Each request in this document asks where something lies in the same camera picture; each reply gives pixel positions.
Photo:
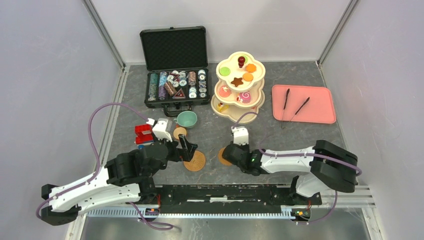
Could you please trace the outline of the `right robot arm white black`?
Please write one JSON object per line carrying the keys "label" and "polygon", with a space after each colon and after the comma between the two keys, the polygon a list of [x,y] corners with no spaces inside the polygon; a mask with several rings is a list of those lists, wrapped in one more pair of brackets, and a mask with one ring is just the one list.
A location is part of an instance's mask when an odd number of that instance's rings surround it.
{"label": "right robot arm white black", "polygon": [[355,154],[326,140],[317,140],[307,148],[285,151],[250,150],[249,145],[231,143],[223,149],[221,157],[252,176],[299,173],[288,191],[289,199],[295,204],[302,204],[326,190],[353,193],[356,178],[361,174]]}

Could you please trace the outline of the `orange flower cookie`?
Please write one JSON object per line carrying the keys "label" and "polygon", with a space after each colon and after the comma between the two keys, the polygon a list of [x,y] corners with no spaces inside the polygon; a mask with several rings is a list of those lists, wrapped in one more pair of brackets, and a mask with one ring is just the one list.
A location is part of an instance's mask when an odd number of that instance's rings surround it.
{"label": "orange flower cookie", "polygon": [[255,64],[249,63],[249,64],[246,65],[245,70],[248,73],[254,73],[254,72],[257,71],[257,66]]}

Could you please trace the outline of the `patterned round wooden coaster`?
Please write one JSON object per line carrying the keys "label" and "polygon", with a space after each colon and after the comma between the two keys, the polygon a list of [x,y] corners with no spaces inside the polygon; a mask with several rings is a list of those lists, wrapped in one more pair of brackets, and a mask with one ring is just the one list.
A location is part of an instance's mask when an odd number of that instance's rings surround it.
{"label": "patterned round wooden coaster", "polygon": [[198,150],[194,152],[194,155],[190,161],[183,162],[184,167],[191,172],[200,171],[201,169],[204,168],[205,164],[206,164],[206,157],[202,152]]}

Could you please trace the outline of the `orange wooden cup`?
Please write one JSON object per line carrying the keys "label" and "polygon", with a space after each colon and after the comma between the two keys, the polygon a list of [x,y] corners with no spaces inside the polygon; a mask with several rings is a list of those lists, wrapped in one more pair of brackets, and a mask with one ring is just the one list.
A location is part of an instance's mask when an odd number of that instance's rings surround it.
{"label": "orange wooden cup", "polygon": [[187,136],[187,130],[184,128],[184,127],[176,127],[175,129],[174,129],[174,131],[173,131],[173,137],[177,140],[177,141],[179,141],[180,139],[179,139],[179,136],[180,135],[184,135],[184,136]]}

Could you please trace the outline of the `pink cupcake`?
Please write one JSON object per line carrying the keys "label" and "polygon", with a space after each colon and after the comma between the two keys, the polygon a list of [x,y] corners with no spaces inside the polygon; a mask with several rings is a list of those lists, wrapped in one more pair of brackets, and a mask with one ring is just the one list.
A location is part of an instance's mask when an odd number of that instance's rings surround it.
{"label": "pink cupcake", "polygon": [[232,94],[231,89],[227,85],[222,85],[218,89],[218,95],[222,98],[227,98]]}

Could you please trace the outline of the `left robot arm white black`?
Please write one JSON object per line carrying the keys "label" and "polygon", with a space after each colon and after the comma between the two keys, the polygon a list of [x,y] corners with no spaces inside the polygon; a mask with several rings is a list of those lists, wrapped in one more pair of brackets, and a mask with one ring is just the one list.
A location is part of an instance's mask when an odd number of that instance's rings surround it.
{"label": "left robot arm white black", "polygon": [[120,153],[93,174],[65,186],[46,184],[36,216],[52,225],[71,223],[93,209],[114,204],[152,204],[158,199],[153,176],[168,162],[190,162],[198,148],[185,135],[179,141],[158,140]]}

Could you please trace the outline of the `black serving tongs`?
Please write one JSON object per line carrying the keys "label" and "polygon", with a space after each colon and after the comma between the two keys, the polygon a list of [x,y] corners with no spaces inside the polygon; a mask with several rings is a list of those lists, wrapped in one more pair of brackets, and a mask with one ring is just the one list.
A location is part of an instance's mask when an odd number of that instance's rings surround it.
{"label": "black serving tongs", "polygon": [[280,118],[281,129],[285,128],[284,121],[291,122],[311,99],[310,96],[307,96],[304,101],[300,103],[300,101],[295,98],[294,94],[291,94],[294,90],[295,89],[292,87],[286,90]]}

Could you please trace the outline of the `orange macaron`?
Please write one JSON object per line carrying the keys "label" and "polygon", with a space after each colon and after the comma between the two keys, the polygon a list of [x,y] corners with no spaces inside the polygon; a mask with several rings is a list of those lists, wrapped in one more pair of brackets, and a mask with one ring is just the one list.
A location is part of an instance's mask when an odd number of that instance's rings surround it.
{"label": "orange macaron", "polygon": [[254,76],[251,73],[246,72],[243,74],[242,78],[244,81],[251,82],[254,79]]}

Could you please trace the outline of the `chocolate star cookie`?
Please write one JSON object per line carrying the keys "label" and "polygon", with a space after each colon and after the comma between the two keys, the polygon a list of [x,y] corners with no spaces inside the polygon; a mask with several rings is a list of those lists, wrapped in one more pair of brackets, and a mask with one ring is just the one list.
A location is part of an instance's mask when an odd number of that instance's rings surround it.
{"label": "chocolate star cookie", "polygon": [[243,85],[243,78],[242,77],[234,77],[233,80],[230,82],[234,87],[238,87],[240,85]]}

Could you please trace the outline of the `yellow roll cake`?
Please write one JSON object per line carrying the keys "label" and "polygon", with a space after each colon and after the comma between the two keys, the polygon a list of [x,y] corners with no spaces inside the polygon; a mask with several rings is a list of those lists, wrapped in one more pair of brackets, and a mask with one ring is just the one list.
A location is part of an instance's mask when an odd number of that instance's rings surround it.
{"label": "yellow roll cake", "polygon": [[221,103],[221,102],[219,102],[219,103],[216,105],[216,109],[217,109],[217,111],[218,111],[219,113],[222,113],[223,111],[227,110],[228,108],[229,108],[229,105],[224,104],[224,103]]}

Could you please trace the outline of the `plain round wooden coaster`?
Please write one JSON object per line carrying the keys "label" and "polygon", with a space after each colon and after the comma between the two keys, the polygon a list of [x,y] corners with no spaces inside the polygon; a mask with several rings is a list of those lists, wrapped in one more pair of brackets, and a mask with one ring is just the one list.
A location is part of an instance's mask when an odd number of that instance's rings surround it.
{"label": "plain round wooden coaster", "polygon": [[224,157],[223,157],[223,153],[224,153],[224,150],[225,150],[226,148],[225,147],[223,147],[223,148],[221,148],[220,150],[219,150],[219,153],[218,153],[218,155],[217,155],[217,157],[218,157],[218,160],[219,160],[219,162],[221,163],[221,164],[223,164],[224,166],[231,166],[232,165],[232,163],[231,162],[229,162],[228,160],[226,160]]}

